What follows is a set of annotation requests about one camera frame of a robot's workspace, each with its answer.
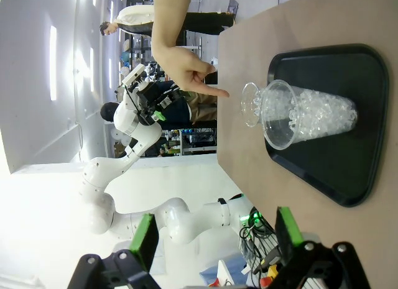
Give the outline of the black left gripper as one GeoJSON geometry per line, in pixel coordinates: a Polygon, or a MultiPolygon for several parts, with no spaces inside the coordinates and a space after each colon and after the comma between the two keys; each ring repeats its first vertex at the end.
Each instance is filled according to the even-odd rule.
{"type": "Polygon", "coordinates": [[[165,110],[183,91],[175,83],[139,83],[139,115],[143,120],[165,121],[165,110]]]}

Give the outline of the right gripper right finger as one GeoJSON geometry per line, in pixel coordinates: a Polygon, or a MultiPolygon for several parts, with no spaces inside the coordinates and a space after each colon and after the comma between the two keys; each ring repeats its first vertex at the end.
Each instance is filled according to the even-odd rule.
{"type": "Polygon", "coordinates": [[[290,208],[277,208],[275,221],[282,268],[273,289],[303,289],[309,278],[322,280],[326,289],[371,289],[354,246],[332,247],[305,240],[290,208]]]}

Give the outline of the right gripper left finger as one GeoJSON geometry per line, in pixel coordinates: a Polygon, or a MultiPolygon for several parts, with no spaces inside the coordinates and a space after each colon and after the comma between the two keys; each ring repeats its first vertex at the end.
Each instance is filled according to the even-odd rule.
{"type": "Polygon", "coordinates": [[[153,214],[145,214],[127,249],[102,259],[85,254],[79,259],[67,289],[161,289],[150,275],[159,242],[153,214]]]}

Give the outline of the clear plastic cup with ice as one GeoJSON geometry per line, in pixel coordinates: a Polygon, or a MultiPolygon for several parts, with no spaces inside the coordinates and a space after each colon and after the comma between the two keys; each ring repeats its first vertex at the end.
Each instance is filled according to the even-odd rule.
{"type": "Polygon", "coordinates": [[[352,100],[274,80],[261,92],[260,123],[276,150],[351,131],[358,120],[352,100]]]}

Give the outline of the person's right forearm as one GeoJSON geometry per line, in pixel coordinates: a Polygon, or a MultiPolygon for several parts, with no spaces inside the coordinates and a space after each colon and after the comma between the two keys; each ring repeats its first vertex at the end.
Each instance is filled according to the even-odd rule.
{"type": "Polygon", "coordinates": [[[155,58],[174,47],[191,0],[154,0],[152,51],[155,58]]]}

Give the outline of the person's right hand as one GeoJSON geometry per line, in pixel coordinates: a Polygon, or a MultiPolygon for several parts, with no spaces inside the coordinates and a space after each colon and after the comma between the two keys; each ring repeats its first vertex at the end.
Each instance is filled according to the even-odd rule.
{"type": "Polygon", "coordinates": [[[182,47],[153,48],[155,60],[166,74],[184,91],[229,97],[226,90],[206,85],[203,80],[216,68],[204,62],[193,52],[182,47]]]}

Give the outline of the background shelf with bottles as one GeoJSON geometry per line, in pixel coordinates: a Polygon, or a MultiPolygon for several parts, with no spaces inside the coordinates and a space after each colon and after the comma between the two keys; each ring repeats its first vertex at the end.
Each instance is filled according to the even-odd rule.
{"type": "Polygon", "coordinates": [[[172,129],[162,131],[159,152],[163,156],[215,154],[217,129],[172,129]]]}

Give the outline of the red emergency stop button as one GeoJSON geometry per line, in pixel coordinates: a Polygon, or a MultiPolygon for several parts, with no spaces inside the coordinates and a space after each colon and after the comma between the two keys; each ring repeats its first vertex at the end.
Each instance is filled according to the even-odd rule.
{"type": "Polygon", "coordinates": [[[278,273],[279,266],[277,264],[269,265],[268,267],[261,267],[259,279],[260,289],[267,289],[267,287],[274,281],[278,273]]]}

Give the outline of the black plastic tray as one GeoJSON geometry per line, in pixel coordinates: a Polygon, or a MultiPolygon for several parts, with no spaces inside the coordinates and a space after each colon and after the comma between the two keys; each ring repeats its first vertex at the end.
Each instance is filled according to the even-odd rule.
{"type": "Polygon", "coordinates": [[[370,194],[381,158],[389,97],[389,74],[378,52],[365,44],[332,45],[278,53],[267,80],[337,94],[352,100],[355,128],[343,134],[292,144],[270,158],[344,207],[370,194]]]}

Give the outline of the bystander white shirt black trousers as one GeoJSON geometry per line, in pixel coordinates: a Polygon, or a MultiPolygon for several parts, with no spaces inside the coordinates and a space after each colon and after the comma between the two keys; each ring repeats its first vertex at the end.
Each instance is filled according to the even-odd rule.
{"type": "MultiPolygon", "coordinates": [[[[134,5],[122,9],[112,21],[104,21],[99,26],[102,36],[111,35],[117,30],[127,34],[152,35],[154,22],[153,5],[134,5]]],[[[182,31],[206,35],[219,35],[235,22],[234,14],[229,12],[188,12],[183,22],[182,31]]]]}

